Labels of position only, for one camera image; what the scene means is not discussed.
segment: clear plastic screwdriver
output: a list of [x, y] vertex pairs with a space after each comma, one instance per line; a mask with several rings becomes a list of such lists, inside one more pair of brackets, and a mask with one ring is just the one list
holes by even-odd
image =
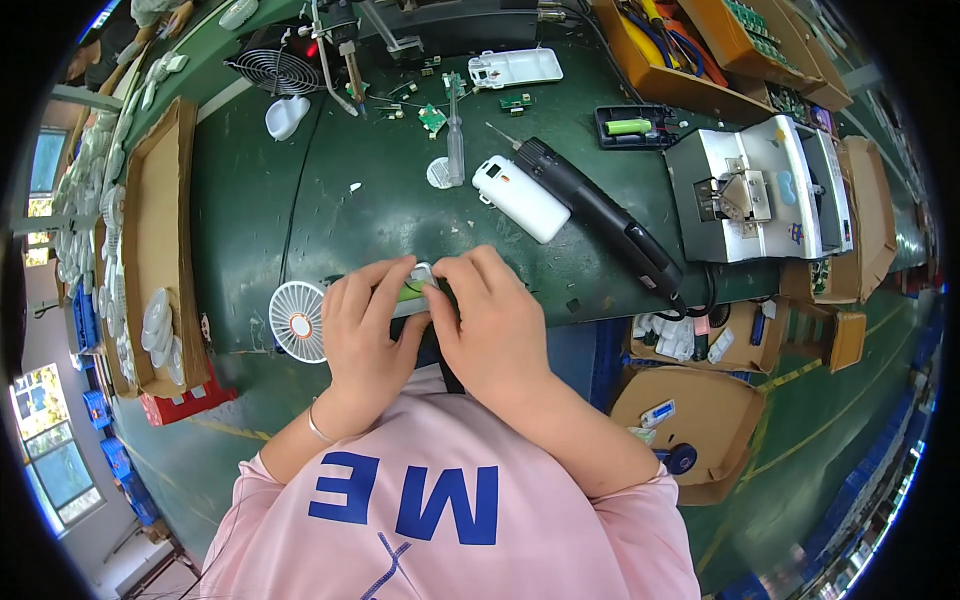
[[446, 156], [449, 160], [450, 183], [456, 186], [464, 184], [464, 178], [467, 176], [464, 167], [464, 134], [460, 131], [460, 111], [457, 110], [457, 91], [460, 86], [457, 85], [456, 72], [450, 73], [450, 118], [446, 120], [449, 129], [446, 132]]

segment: pink t-shirt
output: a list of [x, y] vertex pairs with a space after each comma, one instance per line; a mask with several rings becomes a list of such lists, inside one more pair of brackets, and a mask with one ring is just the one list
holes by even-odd
[[448, 394], [434, 365], [413, 373], [370, 433], [328, 448], [288, 485], [259, 455], [240, 463], [194, 591], [694, 600], [676, 504], [664, 467], [588, 500], [553, 457], [476, 400]]

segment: workbench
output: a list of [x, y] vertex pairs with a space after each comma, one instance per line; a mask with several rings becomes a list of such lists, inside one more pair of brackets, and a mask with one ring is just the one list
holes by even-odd
[[[210, 25], [219, 29], [212, 21], [204, 27]], [[198, 64], [203, 58], [191, 56], [187, 48], [195, 38], [180, 49], [190, 56], [187, 69], [193, 66], [195, 71], [171, 75], [151, 109], [138, 113], [128, 143], [138, 137], [138, 130], [147, 129], [154, 113], [174, 94], [202, 106], [237, 79], [221, 64], [233, 49]], [[586, 37], [562, 33], [544, 45], [557, 52], [564, 69], [561, 82], [482, 90], [461, 101], [468, 180], [490, 156], [513, 155], [485, 121], [519, 139], [537, 135], [648, 228], [683, 268], [681, 294], [687, 303], [704, 303], [704, 268], [684, 261], [662, 153], [611, 152], [598, 146], [593, 109], [628, 103], [602, 52]], [[466, 63], [466, 58], [444, 60], [441, 69], [466, 76]], [[370, 94], [385, 95], [413, 80], [420, 90], [409, 102], [447, 102], [439, 72], [422, 77], [419, 71], [364, 66], [361, 62], [364, 80], [372, 85]], [[536, 103], [512, 118], [498, 98], [520, 91], [531, 93]], [[541, 245], [502, 212], [482, 204], [469, 182], [446, 190], [432, 187], [426, 169], [434, 158], [445, 156], [445, 131], [430, 141], [417, 108], [405, 107], [405, 118], [386, 120], [372, 107], [387, 103], [369, 100], [369, 119], [363, 120], [350, 117], [325, 96], [307, 96], [311, 109], [284, 142], [274, 142], [267, 134], [264, 114], [275, 98], [257, 88], [242, 92], [197, 126], [191, 245], [198, 307], [209, 318], [217, 352], [252, 349], [252, 344], [271, 347], [269, 331], [264, 346], [252, 341], [251, 318], [258, 321], [267, 314], [270, 296], [281, 282], [284, 255], [283, 280], [318, 281], [382, 258], [412, 253], [435, 262], [492, 244], [540, 301], [549, 325], [669, 308], [620, 265], [604, 240], [579, 224], [571, 221], [551, 243]], [[691, 113], [678, 116], [690, 121], [690, 127], [716, 127], [715, 121]], [[362, 186], [351, 194], [353, 183]], [[288, 224], [291, 237], [284, 250]], [[724, 266], [717, 278], [718, 297], [731, 301], [767, 296], [777, 291], [778, 281], [776, 261]]]

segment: fan grill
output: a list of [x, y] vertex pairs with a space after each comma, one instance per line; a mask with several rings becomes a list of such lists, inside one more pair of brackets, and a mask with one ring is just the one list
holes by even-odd
[[277, 95], [303, 95], [325, 89], [320, 73], [308, 62], [283, 50], [249, 50], [236, 62], [227, 61], [240, 75]]
[[288, 354], [304, 363], [322, 363], [324, 336], [320, 306], [324, 292], [305, 281], [288, 281], [270, 299], [270, 327]]

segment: white fan housing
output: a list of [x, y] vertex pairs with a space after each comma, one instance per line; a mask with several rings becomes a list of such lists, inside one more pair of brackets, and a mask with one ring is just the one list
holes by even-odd
[[324, 289], [306, 281], [287, 281], [270, 298], [270, 328], [280, 346], [304, 363], [322, 363], [324, 336], [320, 307]]

